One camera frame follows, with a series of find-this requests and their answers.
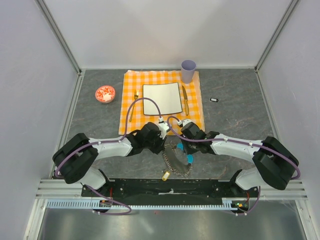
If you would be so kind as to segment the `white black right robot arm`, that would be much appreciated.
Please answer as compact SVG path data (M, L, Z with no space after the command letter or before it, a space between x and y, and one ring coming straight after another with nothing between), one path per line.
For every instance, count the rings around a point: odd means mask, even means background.
M253 163L251 169L239 169L228 182L235 197L262 186L283 191L291 180L301 175L299 161L276 138L245 140L219 132L205 133L194 122L182 123L181 141L188 154L231 156Z

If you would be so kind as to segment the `black key tag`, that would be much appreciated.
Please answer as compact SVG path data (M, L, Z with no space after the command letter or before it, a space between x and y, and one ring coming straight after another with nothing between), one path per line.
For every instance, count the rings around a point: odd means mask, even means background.
M219 100L218 100L217 98L213 98L213 97L211 97L209 100L210 100L211 102L215 102L215 103L218 103L218 102L219 102Z

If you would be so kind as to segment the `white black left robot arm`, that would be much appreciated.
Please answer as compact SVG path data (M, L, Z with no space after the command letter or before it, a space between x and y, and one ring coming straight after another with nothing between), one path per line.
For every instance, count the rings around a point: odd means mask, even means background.
M84 133L78 133L53 155L56 173L67 184L90 186L95 194L104 197L110 191L108 178L92 167L93 163L105 158L138 155L145 149L159 154L164 149L169 130L168 124L162 121L158 124L148 122L142 129L117 138L88 138Z

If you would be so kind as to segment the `yellow key tag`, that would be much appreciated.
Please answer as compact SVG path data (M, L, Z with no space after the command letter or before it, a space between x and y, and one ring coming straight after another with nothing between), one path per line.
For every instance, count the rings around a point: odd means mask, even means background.
M170 177L170 175L171 175L171 173L170 173L169 171L165 171L165 172L163 173L161 179L162 179L163 181L167 181L168 178Z

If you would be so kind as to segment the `blue key tag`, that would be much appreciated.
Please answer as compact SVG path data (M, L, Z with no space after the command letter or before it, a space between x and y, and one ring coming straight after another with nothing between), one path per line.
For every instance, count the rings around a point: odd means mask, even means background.
M192 164L194 162L194 157L191 154L187 154L187 152L185 151L184 145L182 143L178 143L176 147L186 155L188 164Z

